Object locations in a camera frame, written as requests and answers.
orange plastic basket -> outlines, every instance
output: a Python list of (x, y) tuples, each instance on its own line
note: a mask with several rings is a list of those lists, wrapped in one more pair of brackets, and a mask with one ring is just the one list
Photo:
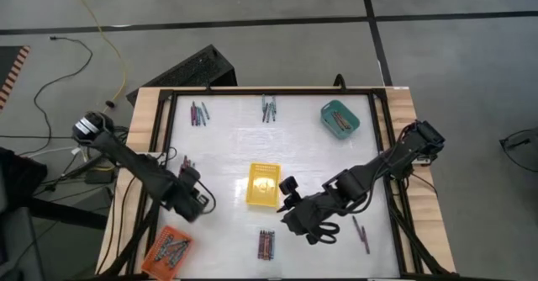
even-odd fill
[(142, 271), (160, 281), (172, 280), (193, 245), (193, 239), (182, 231), (165, 226), (142, 263)]

concrete floor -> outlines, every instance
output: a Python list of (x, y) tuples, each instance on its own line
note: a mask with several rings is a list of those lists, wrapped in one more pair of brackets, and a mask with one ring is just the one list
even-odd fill
[[(362, 0), (88, 3), (103, 25), (366, 14)], [(538, 0), (372, 3), (376, 15), (410, 15), (533, 10)], [(92, 20), (77, 0), (0, 0), (0, 29), (91, 25)], [(457, 271), (474, 277), (534, 280), (538, 258), (538, 179), (511, 164), (502, 154), (498, 139), (538, 125), (538, 117), (533, 114), (538, 88), (534, 59), (538, 56), (538, 19), (377, 25), (394, 85), (411, 87), (419, 117), (429, 120), (447, 139), (432, 170)], [(98, 34), (65, 36), (83, 40), (95, 56), (79, 76), (41, 95), (40, 103), (49, 112), (55, 135), (69, 135), (74, 121), (88, 109), (101, 108), (121, 82), (114, 53)], [(169, 29), (116, 32), (108, 37), (128, 64), (129, 91), (208, 44), (214, 44), (235, 66), (242, 86), (328, 85), (338, 72), (349, 85), (382, 85), (367, 23)], [(0, 45), (32, 47), (8, 105), (0, 114), (0, 134), (44, 135), (45, 125), (32, 97), (45, 82), (76, 70), (87, 53), (66, 42), (49, 41), (46, 34), (0, 36)], [(131, 114), (132, 108), (122, 100), (111, 116), (117, 124), (128, 125)], [(2, 146), (15, 151), (34, 149), (42, 143), (0, 139)], [(50, 148), (70, 145), (68, 140), (56, 140)], [(68, 153), (56, 153), (40, 160), (55, 177), (70, 157)], [(58, 198), (85, 188), (85, 184), (64, 185), (44, 198)], [(77, 200), (65, 202), (74, 204)], [(71, 231), (60, 228), (56, 232), (58, 237), (66, 237)], [(91, 265), (79, 264), (81, 268)], [(58, 270), (47, 272), (47, 277), (52, 280), (70, 276)]]

yellow plastic basket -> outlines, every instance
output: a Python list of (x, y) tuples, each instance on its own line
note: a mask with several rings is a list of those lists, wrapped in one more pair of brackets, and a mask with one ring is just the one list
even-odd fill
[(249, 173), (249, 186), (246, 190), (246, 203), (252, 205), (278, 206), (278, 183), (280, 165), (252, 163)]

teal plastic bowl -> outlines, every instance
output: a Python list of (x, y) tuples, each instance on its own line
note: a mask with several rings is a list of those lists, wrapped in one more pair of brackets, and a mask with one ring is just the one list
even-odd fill
[[(349, 122), (350, 129), (341, 129), (333, 117), (333, 112), (340, 113), (342, 117)], [(359, 119), (340, 101), (332, 100), (321, 108), (321, 123), (324, 124), (331, 133), (338, 139), (345, 139), (359, 128), (361, 122)]]

black box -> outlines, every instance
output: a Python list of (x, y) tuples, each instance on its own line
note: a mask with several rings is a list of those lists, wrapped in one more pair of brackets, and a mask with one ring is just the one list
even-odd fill
[[(234, 67), (208, 45), (170, 70), (157, 76), (142, 87), (237, 87)], [(129, 93), (127, 100), (135, 106), (138, 88)]]

